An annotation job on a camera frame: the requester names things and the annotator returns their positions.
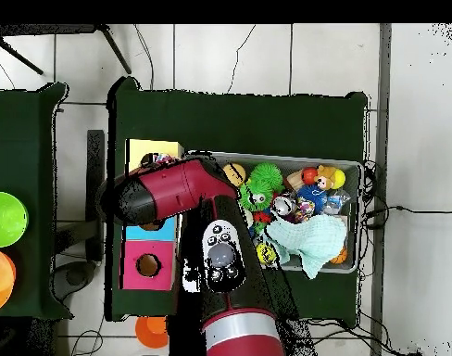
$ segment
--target yellow ball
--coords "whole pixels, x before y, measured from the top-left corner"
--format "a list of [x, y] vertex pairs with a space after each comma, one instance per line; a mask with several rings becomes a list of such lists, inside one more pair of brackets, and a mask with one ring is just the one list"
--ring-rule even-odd
[[277, 253], [271, 246], [261, 243], [256, 246], [257, 257], [263, 265], [272, 265], [277, 260]]
[[337, 190], [345, 184], [346, 176], [342, 170], [336, 170], [334, 173], [334, 184], [332, 189]]
[[229, 181], [236, 187], [245, 182], [245, 169], [239, 164], [227, 164], [223, 167]]

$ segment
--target colorful toy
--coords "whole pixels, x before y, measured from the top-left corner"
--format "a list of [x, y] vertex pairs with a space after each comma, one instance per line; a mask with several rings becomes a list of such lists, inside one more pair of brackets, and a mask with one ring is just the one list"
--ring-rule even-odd
[[348, 256], [348, 251], [346, 250], [346, 248], [342, 248], [342, 250], [340, 251], [340, 253], [334, 257], [332, 260], [330, 260], [331, 263], [343, 263], [344, 261], [346, 261], [346, 258]]
[[302, 171], [301, 177], [302, 182], [306, 185], [315, 184], [315, 176], [318, 176], [319, 173], [317, 168], [308, 167]]
[[254, 222], [253, 228], [256, 235], [259, 235], [262, 231], [264, 231], [264, 228], [267, 226], [265, 222]]
[[302, 181], [302, 171], [291, 173], [286, 178], [287, 182], [294, 189], [294, 191], [298, 191], [305, 184]]
[[228, 180], [236, 187], [245, 182], [245, 169], [241, 165], [226, 164], [222, 169], [226, 173]]
[[259, 262], [263, 265], [272, 265], [277, 260], [277, 253], [274, 247], [265, 243], [260, 243], [256, 246], [257, 257]]
[[250, 211], [264, 210], [272, 201], [272, 190], [267, 183], [259, 179], [249, 179], [239, 187], [239, 192], [241, 205]]
[[265, 211], [255, 211], [252, 214], [255, 223], [270, 223], [272, 218]]
[[285, 217], [295, 212], [296, 204], [290, 197], [279, 196], [272, 201], [272, 209], [280, 216]]
[[302, 223], [308, 220], [315, 211], [315, 203], [311, 200], [306, 200], [303, 197], [298, 197], [296, 201], [298, 209], [295, 211], [295, 222]]
[[345, 173], [341, 170], [319, 165], [317, 172], [318, 174], [313, 180], [322, 190], [329, 190], [330, 188], [336, 190], [345, 184]]
[[320, 214], [323, 210], [323, 206], [327, 201], [326, 191], [319, 189], [319, 187], [314, 185], [304, 185], [296, 193], [297, 198], [302, 197], [305, 200], [309, 200], [315, 204], [315, 209], [313, 214]]
[[277, 165], [271, 164], [270, 162], [262, 162], [254, 168], [251, 172], [251, 179], [262, 180], [269, 185], [272, 191], [282, 192], [283, 191], [283, 178], [281, 170]]

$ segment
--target light blue cloth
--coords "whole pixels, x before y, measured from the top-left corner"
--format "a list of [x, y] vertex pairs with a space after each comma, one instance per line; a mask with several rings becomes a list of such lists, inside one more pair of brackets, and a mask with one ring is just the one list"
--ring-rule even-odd
[[264, 230], [279, 254], [280, 264], [295, 254], [302, 260], [302, 269], [307, 276], [315, 278], [323, 265], [336, 257], [343, 248], [346, 225], [338, 217], [321, 214], [306, 222], [287, 222], [275, 212], [276, 219]]

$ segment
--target stuffed toy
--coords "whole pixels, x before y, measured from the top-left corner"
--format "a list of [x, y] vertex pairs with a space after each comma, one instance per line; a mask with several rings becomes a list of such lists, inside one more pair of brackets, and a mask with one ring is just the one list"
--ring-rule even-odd
[[262, 180], [252, 177], [239, 187], [241, 205], [249, 211], [260, 211], [268, 208], [272, 201], [272, 190]]
[[345, 183], [345, 174], [343, 171], [334, 167], [324, 167], [319, 165], [318, 175], [313, 178], [317, 182], [321, 190], [329, 190], [330, 188], [336, 190]]
[[272, 191], [281, 193], [283, 187], [283, 177], [281, 170], [275, 164], [262, 162], [251, 172], [250, 179], [261, 180], [269, 185]]

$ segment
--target green table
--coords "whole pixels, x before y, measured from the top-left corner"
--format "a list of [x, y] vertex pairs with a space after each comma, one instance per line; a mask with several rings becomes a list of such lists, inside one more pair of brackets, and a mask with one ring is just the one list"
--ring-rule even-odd
[[23, 237], [2, 248], [17, 279], [0, 316], [70, 317], [49, 287], [55, 243], [52, 120], [66, 91], [64, 83], [37, 92], [0, 91], [0, 191], [18, 197], [29, 212]]
[[[178, 141], [185, 150], [203, 149], [317, 159], [362, 161], [366, 96], [207, 95], [183, 91], [140, 91], [134, 78], [121, 78], [108, 95], [108, 176], [124, 171], [128, 138]], [[119, 289], [121, 230], [113, 235], [111, 301], [114, 316], [174, 312], [173, 292]], [[307, 280], [287, 272], [301, 318], [343, 319], [356, 323], [357, 272], [319, 273]]]

